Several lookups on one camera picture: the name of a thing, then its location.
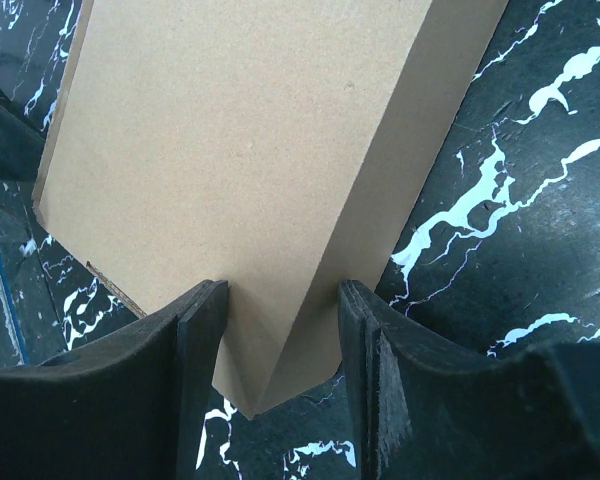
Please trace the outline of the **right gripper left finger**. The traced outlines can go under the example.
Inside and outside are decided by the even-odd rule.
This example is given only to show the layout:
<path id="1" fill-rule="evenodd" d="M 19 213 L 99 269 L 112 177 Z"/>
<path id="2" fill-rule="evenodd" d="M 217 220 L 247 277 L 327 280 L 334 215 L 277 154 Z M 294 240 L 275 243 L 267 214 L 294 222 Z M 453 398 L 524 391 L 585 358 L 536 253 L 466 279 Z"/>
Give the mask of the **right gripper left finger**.
<path id="1" fill-rule="evenodd" d="M 191 479 L 229 287 L 37 366 L 0 369 L 0 479 Z"/>

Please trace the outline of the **large cardboard box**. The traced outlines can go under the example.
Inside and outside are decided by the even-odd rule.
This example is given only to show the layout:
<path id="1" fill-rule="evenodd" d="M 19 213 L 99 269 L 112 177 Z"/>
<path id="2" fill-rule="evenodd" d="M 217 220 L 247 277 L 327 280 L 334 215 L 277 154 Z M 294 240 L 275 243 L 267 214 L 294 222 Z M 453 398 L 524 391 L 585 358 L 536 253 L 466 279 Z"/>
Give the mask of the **large cardboard box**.
<path id="1" fill-rule="evenodd" d="M 85 1 L 36 216 L 134 312 L 230 286 L 215 389 L 254 417 L 341 360 L 502 1 Z"/>

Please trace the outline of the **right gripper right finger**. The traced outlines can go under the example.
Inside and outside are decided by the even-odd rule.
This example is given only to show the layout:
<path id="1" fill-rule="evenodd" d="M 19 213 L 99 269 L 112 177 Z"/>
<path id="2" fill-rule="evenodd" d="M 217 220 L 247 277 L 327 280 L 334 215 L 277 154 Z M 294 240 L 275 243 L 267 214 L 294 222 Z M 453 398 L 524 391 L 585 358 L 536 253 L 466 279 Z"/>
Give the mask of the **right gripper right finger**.
<path id="1" fill-rule="evenodd" d="M 479 355 L 358 281 L 338 289 L 364 479 L 600 479 L 600 342 Z"/>

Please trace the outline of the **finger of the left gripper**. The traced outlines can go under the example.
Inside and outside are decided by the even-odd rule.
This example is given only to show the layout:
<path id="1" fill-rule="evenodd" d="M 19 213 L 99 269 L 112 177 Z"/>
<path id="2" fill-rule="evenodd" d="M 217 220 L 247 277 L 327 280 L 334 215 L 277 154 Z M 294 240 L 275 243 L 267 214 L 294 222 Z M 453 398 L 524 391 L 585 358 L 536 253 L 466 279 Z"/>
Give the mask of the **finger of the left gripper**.
<path id="1" fill-rule="evenodd" d="M 0 89 L 0 181 L 34 182 L 45 136 Z"/>

